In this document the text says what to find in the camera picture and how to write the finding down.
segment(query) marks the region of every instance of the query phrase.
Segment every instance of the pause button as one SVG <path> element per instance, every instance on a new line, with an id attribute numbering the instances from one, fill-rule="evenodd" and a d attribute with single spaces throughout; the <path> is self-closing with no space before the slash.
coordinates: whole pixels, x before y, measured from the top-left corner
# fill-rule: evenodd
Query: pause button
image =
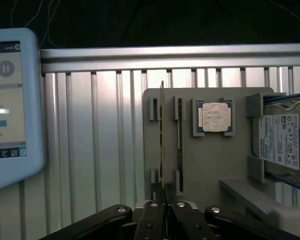
<path id="1" fill-rule="evenodd" d="M 0 62 L 0 76 L 10 77 L 15 72 L 15 65 L 11 61 Z"/>

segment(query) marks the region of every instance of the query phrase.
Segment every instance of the metal screw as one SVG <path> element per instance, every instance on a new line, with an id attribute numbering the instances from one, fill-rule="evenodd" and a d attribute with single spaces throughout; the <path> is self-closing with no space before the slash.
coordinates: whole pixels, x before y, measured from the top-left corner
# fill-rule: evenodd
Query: metal screw
<path id="1" fill-rule="evenodd" d="M 221 212 L 221 210 L 219 208 L 217 208 L 217 207 L 211 208 L 211 211 L 214 212 L 215 214 L 218 214 L 218 213 Z"/>
<path id="2" fill-rule="evenodd" d="M 120 207 L 119 209 L 118 209 L 118 212 L 119 213 L 124 213 L 126 211 L 126 209 L 124 208 L 124 207 Z"/>
<path id="3" fill-rule="evenodd" d="M 179 206 L 180 208 L 183 208 L 185 206 L 185 203 L 180 201 L 176 205 Z"/>

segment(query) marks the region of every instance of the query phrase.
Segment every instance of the label sticker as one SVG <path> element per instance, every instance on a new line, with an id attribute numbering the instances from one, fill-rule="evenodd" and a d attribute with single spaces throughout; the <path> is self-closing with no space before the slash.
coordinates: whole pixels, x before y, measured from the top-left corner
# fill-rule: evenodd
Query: label sticker
<path id="1" fill-rule="evenodd" d="M 259 157 L 299 170 L 298 114 L 266 115 L 259 119 Z"/>

